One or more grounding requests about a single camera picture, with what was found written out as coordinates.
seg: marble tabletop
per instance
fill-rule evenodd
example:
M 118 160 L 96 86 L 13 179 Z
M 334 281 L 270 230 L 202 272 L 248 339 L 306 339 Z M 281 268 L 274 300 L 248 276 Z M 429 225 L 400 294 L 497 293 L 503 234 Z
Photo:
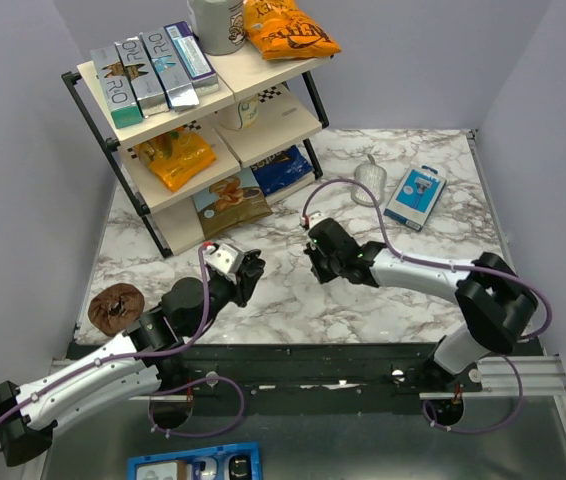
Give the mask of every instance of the marble tabletop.
M 447 178 L 448 185 L 421 232 L 386 219 L 389 237 L 399 249 L 451 259 L 477 258 L 483 251 L 502 255 L 462 132 L 325 130 L 312 141 L 325 173 L 319 182 L 352 177 L 368 153 L 387 170 L 386 193 L 393 191 L 412 163 L 430 165 Z M 216 239 L 243 249 L 261 249 L 267 265 L 249 305 L 226 307 L 200 342 L 434 342 L 461 324 L 455 305 L 422 293 L 356 286 L 343 279 L 320 285 L 302 253 L 306 236 L 298 226 L 299 211 L 314 188 L 316 184 L 275 204 L 270 217 Z M 348 185 L 321 191 L 309 209 L 315 210 L 334 217 L 359 243 L 381 240 L 373 209 L 354 204 Z M 196 248 L 163 259 L 117 185 L 88 298 L 126 282 L 144 294 L 148 309 L 185 276 L 199 276 Z M 108 337 L 91 324 L 86 312 L 84 306 L 76 342 L 106 342 Z

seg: orange snack bag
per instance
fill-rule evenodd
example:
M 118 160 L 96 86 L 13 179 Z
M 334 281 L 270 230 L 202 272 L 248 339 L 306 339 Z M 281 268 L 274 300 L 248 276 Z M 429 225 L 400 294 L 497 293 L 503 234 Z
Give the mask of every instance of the orange snack bag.
M 133 148 L 150 171 L 173 192 L 216 160 L 212 148 L 203 138 L 196 133 L 185 132 L 182 127 Z
M 244 0 L 250 41 L 266 60 L 329 57 L 341 51 L 318 23 L 294 0 Z

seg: white shelf board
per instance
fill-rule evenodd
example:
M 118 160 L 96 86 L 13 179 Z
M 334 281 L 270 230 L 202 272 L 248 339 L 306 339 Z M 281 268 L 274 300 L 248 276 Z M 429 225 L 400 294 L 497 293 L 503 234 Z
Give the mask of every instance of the white shelf board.
M 274 192 L 272 195 L 268 195 L 267 197 L 265 197 L 265 200 L 267 200 L 268 205 L 274 205 L 276 202 L 280 202 L 284 198 L 287 198 L 293 193 L 298 192 L 302 188 L 311 185 L 315 180 L 316 178 L 314 177 L 314 172 L 310 172 L 307 175 L 301 177 L 292 185 L 282 188 L 278 192 Z
M 184 110 L 182 112 L 170 110 L 169 112 L 159 113 L 145 118 L 141 123 L 136 125 L 131 125 L 125 128 L 116 128 L 114 126 L 112 116 L 110 115 L 110 111 L 107 108 L 107 103 L 105 101 L 103 91 L 101 90 L 101 85 L 96 76 L 94 63 L 82 63 L 77 68 L 123 148 L 138 145 L 145 140 L 149 140 L 161 133 L 165 133 L 168 130 L 172 130 L 173 128 L 189 123 L 192 120 L 197 120 L 234 103 L 234 95 L 232 91 L 221 79 L 219 79 L 219 90 L 217 92 L 210 93 L 209 95 L 199 97 L 200 103 L 197 107 L 190 108 L 189 110 Z
M 183 253 L 205 240 L 192 197 L 184 198 L 179 203 L 153 214 L 152 218 L 174 255 Z
M 132 180 L 134 180 L 136 187 L 152 213 L 174 205 L 185 197 L 189 197 L 241 169 L 239 162 L 236 161 L 234 155 L 228 150 L 210 123 L 206 119 L 197 120 L 197 123 L 201 126 L 201 129 L 192 131 L 198 133 L 212 147 L 216 155 L 216 161 L 205 170 L 194 175 L 189 182 L 176 192 L 170 191 L 163 185 L 161 180 L 139 158 L 132 158 L 132 153 L 127 149 L 119 149 L 121 160 L 126 170 L 129 172 Z
M 272 85 L 301 75 L 313 68 L 324 65 L 330 57 L 299 60 L 263 60 L 261 52 L 246 42 L 230 55 L 208 55 L 216 73 L 234 92 L 236 101 L 265 90 Z
M 243 167 L 285 150 L 322 129 L 321 122 L 287 88 L 283 85 L 276 88 L 281 95 L 259 103 L 258 118 L 245 130 L 229 130 L 214 118 L 216 131 Z

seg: cable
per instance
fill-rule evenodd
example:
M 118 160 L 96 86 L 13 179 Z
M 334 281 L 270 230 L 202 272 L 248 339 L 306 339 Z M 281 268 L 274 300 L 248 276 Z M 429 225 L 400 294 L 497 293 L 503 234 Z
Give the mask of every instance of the cable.
M 219 428 L 217 430 L 213 430 L 211 432 L 204 432 L 204 433 L 174 432 L 169 428 L 165 429 L 159 427 L 156 424 L 156 420 L 154 420 L 154 411 L 152 410 L 152 407 L 149 407 L 147 409 L 147 417 L 150 419 L 150 423 L 152 424 L 152 432 L 159 431 L 161 433 L 164 433 L 166 438 L 169 438 L 172 435 L 175 437 L 185 437 L 185 438 L 208 438 L 208 437 L 215 437 L 216 435 L 220 435 L 221 433 L 227 432 L 228 430 L 232 430 L 234 427 L 236 427 L 236 425 L 238 425 L 238 423 L 241 421 L 241 418 L 243 417 L 243 412 L 245 411 L 245 396 L 243 395 L 243 391 L 241 390 L 241 387 L 239 387 L 234 380 L 229 379 L 227 377 L 199 378 L 198 380 L 194 380 L 193 382 L 186 383 L 185 385 L 181 385 L 180 387 L 177 388 L 172 388 L 171 390 L 154 392 L 152 395 L 150 395 L 150 399 L 154 395 L 172 395 L 174 393 L 178 393 L 182 390 L 186 390 L 190 387 L 193 387 L 194 385 L 198 385 L 204 382 L 209 382 L 210 380 L 213 381 L 219 380 L 221 382 L 229 383 L 234 387 L 234 389 L 239 394 L 239 400 L 241 401 L 241 406 L 239 408 L 238 413 L 236 414 L 236 416 L 229 425 Z
M 365 193 L 367 193 L 370 196 L 370 199 L 372 200 L 372 203 L 374 204 L 374 209 L 376 210 L 376 215 L 377 215 L 378 220 L 379 220 L 379 226 L 381 227 L 381 235 L 383 236 L 383 240 L 385 241 L 385 245 L 387 246 L 388 250 L 390 252 L 392 252 L 392 254 L 394 256 L 396 256 L 398 258 L 402 258 L 403 260 L 406 260 L 410 263 L 414 263 L 415 265 L 421 265 L 421 266 L 424 266 L 424 267 L 441 268 L 441 269 L 444 269 L 444 270 L 462 271 L 462 272 L 478 272 L 478 273 L 483 273 L 483 274 L 486 274 L 486 275 L 492 275 L 492 276 L 495 276 L 495 277 L 503 278 L 505 280 L 517 283 L 517 284 L 529 289 L 530 291 L 532 291 L 538 297 L 538 299 L 541 300 L 541 302 L 543 303 L 543 306 L 545 307 L 545 313 L 546 313 L 545 322 L 543 322 L 543 325 L 541 325 L 541 327 L 538 330 L 535 330 L 534 332 L 529 333 L 527 335 L 522 335 L 520 340 L 525 340 L 525 341 L 532 340 L 532 339 L 538 337 L 539 335 L 541 335 L 542 333 L 544 333 L 550 327 L 550 325 L 552 323 L 552 316 L 553 316 L 552 306 L 550 305 L 550 301 L 536 287 L 534 287 L 533 285 L 530 285 L 528 282 L 526 282 L 525 280 L 522 280 L 521 278 L 517 277 L 516 275 L 510 275 L 509 273 L 501 272 L 499 270 L 492 270 L 491 268 L 477 267 L 475 265 L 453 265 L 453 264 L 448 264 L 448 263 L 433 262 L 431 260 L 423 260 L 423 259 L 420 259 L 420 258 L 414 258 L 414 257 L 410 257 L 408 255 L 404 255 L 402 252 L 400 252 L 399 250 L 394 248 L 394 246 L 392 245 L 392 242 L 390 242 L 390 239 L 387 236 L 387 231 L 385 230 L 385 222 L 383 221 L 383 213 L 381 212 L 381 207 L 379 206 L 379 202 L 374 197 L 374 194 L 372 194 L 372 192 L 370 191 L 369 188 L 367 188 L 362 183 L 357 182 L 356 180 L 352 180 L 352 179 L 349 179 L 349 178 L 338 178 L 338 179 L 334 179 L 334 180 L 328 180 L 323 185 L 318 186 L 310 194 L 310 196 L 307 197 L 307 200 L 305 201 L 305 205 L 303 205 L 303 213 L 302 214 L 303 214 L 304 219 L 307 219 L 307 208 L 310 205 L 310 202 L 312 201 L 312 199 L 316 196 L 316 194 L 318 192 L 320 192 L 321 190 L 323 190 L 328 185 L 332 185 L 334 183 L 350 183 L 352 185 L 356 185 L 356 186 L 362 188 L 365 191 Z
M 523 380 L 521 379 L 521 374 L 519 373 L 518 369 L 516 368 L 516 365 L 514 365 L 514 362 L 512 362 L 512 360 L 507 358 L 505 355 L 499 355 L 499 356 L 503 360 L 505 360 L 510 365 L 510 367 L 512 367 L 512 371 L 514 372 L 514 376 L 516 377 L 516 383 L 518 384 L 518 387 L 519 387 L 518 401 L 516 403 L 516 407 L 514 407 L 514 410 L 512 410 L 512 413 L 510 413 L 505 419 L 501 420 L 499 423 L 492 425 L 491 427 L 480 428 L 478 430 L 467 430 L 467 429 L 464 429 L 464 428 L 453 428 L 453 427 L 449 427 L 449 426 L 446 426 L 446 425 L 441 425 L 440 423 L 437 422 L 436 409 L 434 408 L 434 405 L 432 405 L 432 402 L 430 402 L 429 400 L 426 400 L 426 401 L 423 402 L 423 416 L 429 422 L 431 427 L 438 428 L 439 430 L 444 430 L 444 431 L 450 432 L 450 433 L 459 433 L 461 435 L 481 435 L 483 433 L 491 433 L 491 432 L 495 432 L 496 430 L 499 430 L 501 428 L 507 427 L 508 425 L 512 424 L 514 422 L 514 420 L 516 420 L 516 417 L 518 417 L 519 413 L 521 412 L 521 407 L 523 406 L 523 399 L 524 399 L 524 397 L 523 397 Z M 433 412 L 431 417 L 430 417 L 430 414 L 427 411 L 428 407 L 430 407 L 432 412 Z
M 206 326 L 206 323 L 207 323 L 207 317 L 208 317 L 209 312 L 210 312 L 210 289 L 209 289 L 209 285 L 207 283 L 208 278 L 207 278 L 207 269 L 206 269 L 206 266 L 205 266 L 205 258 L 203 257 L 203 253 L 204 253 L 205 249 L 207 249 L 209 246 L 210 246 L 209 243 L 204 243 L 198 249 L 199 265 L 201 267 L 201 281 L 203 283 L 203 314 L 201 315 L 201 323 L 199 324 L 198 329 L 194 333 L 194 336 L 192 336 L 192 338 L 190 338 L 190 340 L 187 343 L 185 343 L 185 344 L 183 344 L 179 347 L 173 348 L 171 350 L 164 350 L 164 351 L 161 351 L 161 352 L 146 352 L 146 353 L 139 353 L 139 352 L 123 353 L 123 354 L 118 354 L 118 355 L 111 355 L 109 357 L 104 357 L 104 358 L 100 359 L 101 365 L 109 363 L 109 362 L 113 362 L 113 361 L 116 361 L 116 360 L 124 360 L 124 359 L 127 359 L 127 358 L 134 358 L 136 360 L 140 360 L 140 359 L 143 359 L 143 358 L 169 357 L 171 355 L 183 353 L 185 350 L 189 349 L 201 337 L 201 335 L 203 334 L 203 330 L 205 329 L 205 326 Z M 36 397 L 40 398 L 43 395 L 45 395 L 46 393 L 48 393 L 49 391 L 58 387 L 59 385 L 62 385 L 64 383 L 66 383 L 67 381 L 71 380 L 72 378 L 74 378 L 78 375 L 81 375 L 82 373 L 87 372 L 88 370 L 91 370 L 92 368 L 95 368 L 95 367 L 96 367 L 96 363 L 94 363 L 94 362 L 89 363 L 87 365 L 83 365 L 82 367 L 74 370 L 73 372 L 70 372 L 67 375 L 64 375 L 63 377 L 60 377 L 57 380 L 46 385 L 45 387 L 41 388 L 35 394 L 26 398 L 21 403 L 18 403 L 17 405 L 13 406 L 7 412 L 5 412 L 3 415 L 1 415 L 0 416 L 0 425 L 3 422 L 5 422 L 8 418 L 10 418 L 12 415 L 14 415 L 16 412 L 18 412 L 22 408 L 30 405 L 34 401 L 33 398 L 36 398 Z

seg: gray wall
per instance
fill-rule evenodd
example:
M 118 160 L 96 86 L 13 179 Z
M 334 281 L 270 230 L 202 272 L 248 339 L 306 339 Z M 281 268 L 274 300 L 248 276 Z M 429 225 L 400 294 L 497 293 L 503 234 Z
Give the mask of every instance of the gray wall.
M 85 58 L 187 19 L 186 0 L 54 1 Z M 333 126 L 354 128 L 477 127 L 548 3 L 298 0 L 343 48 L 315 78 Z
M 0 1 L 0 382 L 67 346 L 113 187 L 60 79 L 80 59 L 51 1 Z
M 566 0 L 554 0 L 479 136 L 519 272 L 553 300 L 543 341 L 566 367 Z

